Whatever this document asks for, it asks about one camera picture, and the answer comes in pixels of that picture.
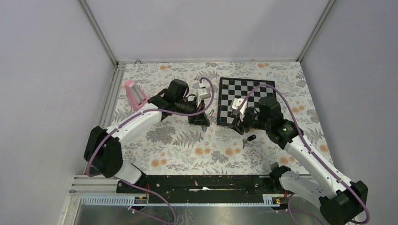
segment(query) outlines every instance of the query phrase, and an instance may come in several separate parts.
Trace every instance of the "pink sponge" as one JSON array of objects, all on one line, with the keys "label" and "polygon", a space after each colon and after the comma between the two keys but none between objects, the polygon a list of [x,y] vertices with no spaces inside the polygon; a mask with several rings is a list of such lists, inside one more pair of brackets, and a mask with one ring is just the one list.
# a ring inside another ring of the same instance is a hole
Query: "pink sponge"
[{"label": "pink sponge", "polygon": [[148,97],[145,93],[141,90],[138,84],[132,80],[126,81],[126,95],[130,107],[135,111],[142,108],[148,101]]}]

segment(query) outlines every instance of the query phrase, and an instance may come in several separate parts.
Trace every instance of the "metal frame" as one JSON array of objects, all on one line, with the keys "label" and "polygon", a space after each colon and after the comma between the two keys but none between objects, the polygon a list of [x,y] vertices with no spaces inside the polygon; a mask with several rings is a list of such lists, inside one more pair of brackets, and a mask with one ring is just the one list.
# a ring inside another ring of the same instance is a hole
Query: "metal frame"
[{"label": "metal frame", "polygon": [[303,50],[301,50],[300,55],[296,59],[297,62],[302,63],[304,57],[306,56],[306,53],[311,46],[312,42],[314,41],[315,37],[318,35],[319,30],[323,26],[323,23],[326,20],[326,17],[328,17],[330,11],[332,10],[334,4],[336,3],[337,0],[329,0],[328,3],[326,4],[326,7],[324,8],[321,16],[318,19],[318,22],[316,23],[314,29],[311,32],[310,37],[308,38],[306,44],[304,45]]},{"label": "metal frame", "polygon": [[87,1],[86,0],[77,0],[77,1],[79,2],[80,6],[82,7],[82,10],[83,10],[84,14],[86,15],[87,20],[89,21],[90,25],[92,26],[95,34],[97,35],[99,42],[101,43],[102,47],[104,47],[104,50],[107,53],[107,56],[109,57],[109,60],[111,60],[114,67],[116,67],[117,66],[117,58],[113,54],[113,51],[112,51],[111,47],[109,46],[107,40],[105,39],[105,36],[102,33],[100,26],[98,25],[97,21],[95,20],[95,17],[92,14],[92,11],[91,11],[89,5],[87,4]]},{"label": "metal frame", "polygon": [[119,61],[119,63],[124,64],[134,64],[134,63],[194,63],[194,62],[294,62],[295,59],[276,59],[276,60],[128,60],[128,61]]},{"label": "metal frame", "polygon": [[122,85],[125,69],[125,63],[118,63],[115,73],[112,76],[112,80],[109,84],[104,105],[102,107],[101,116],[98,120],[98,125],[103,128],[109,127],[112,123],[112,115],[113,111],[115,110],[117,95],[119,94],[119,90]]}]

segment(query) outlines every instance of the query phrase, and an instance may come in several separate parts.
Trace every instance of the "white wall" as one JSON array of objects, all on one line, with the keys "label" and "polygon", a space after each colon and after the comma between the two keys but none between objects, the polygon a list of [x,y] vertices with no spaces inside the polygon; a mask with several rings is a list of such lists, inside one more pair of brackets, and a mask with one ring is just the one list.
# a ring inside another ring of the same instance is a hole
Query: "white wall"
[{"label": "white wall", "polygon": [[337,1],[302,64],[335,165],[396,224],[398,1]]},{"label": "white wall", "polygon": [[88,0],[118,60],[296,59],[328,0]]},{"label": "white wall", "polygon": [[76,0],[0,1],[0,224],[58,222],[111,71]]}]

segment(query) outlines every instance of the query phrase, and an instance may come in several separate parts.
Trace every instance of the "floral tablecloth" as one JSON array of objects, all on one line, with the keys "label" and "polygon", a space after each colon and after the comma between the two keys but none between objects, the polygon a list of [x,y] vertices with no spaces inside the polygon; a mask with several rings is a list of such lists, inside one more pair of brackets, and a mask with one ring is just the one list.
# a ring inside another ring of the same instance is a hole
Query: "floral tablecloth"
[{"label": "floral tablecloth", "polygon": [[[232,129],[216,125],[220,77],[235,77],[275,81],[276,88],[289,101],[304,133],[320,153],[332,162],[298,62],[128,64],[112,123],[118,123],[134,112],[126,97],[124,84],[127,80],[136,81],[144,93],[151,97],[166,88],[174,78],[186,81],[190,93],[194,94],[202,76],[209,78],[215,87],[214,101],[208,109],[208,112],[212,109],[215,112],[209,116],[211,126],[207,131],[202,131],[200,126],[189,125],[187,117],[169,116],[124,146],[124,160],[151,175],[268,174],[274,162],[300,174],[308,174],[295,158],[272,143],[265,131],[251,130],[241,136]],[[290,119],[283,101],[279,96],[277,98],[285,117]],[[242,139],[253,134],[257,138],[248,142],[243,149]]]}]

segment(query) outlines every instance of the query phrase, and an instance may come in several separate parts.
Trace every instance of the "checkered board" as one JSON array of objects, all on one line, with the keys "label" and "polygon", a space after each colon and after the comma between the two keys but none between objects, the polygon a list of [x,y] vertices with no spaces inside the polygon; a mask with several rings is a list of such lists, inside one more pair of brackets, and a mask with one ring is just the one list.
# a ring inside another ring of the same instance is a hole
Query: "checkered board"
[{"label": "checkered board", "polygon": [[[254,87],[259,86],[260,83],[266,83],[275,87],[274,81],[237,79],[237,78],[220,78],[220,89],[218,93],[218,112],[217,125],[228,126],[231,125],[234,118],[232,115],[232,102],[235,98],[245,98],[247,94],[253,90]],[[254,93],[247,100],[247,107],[253,107],[259,111],[259,100],[262,97],[273,96],[276,98],[276,93],[271,88],[261,87],[254,91]]]}]

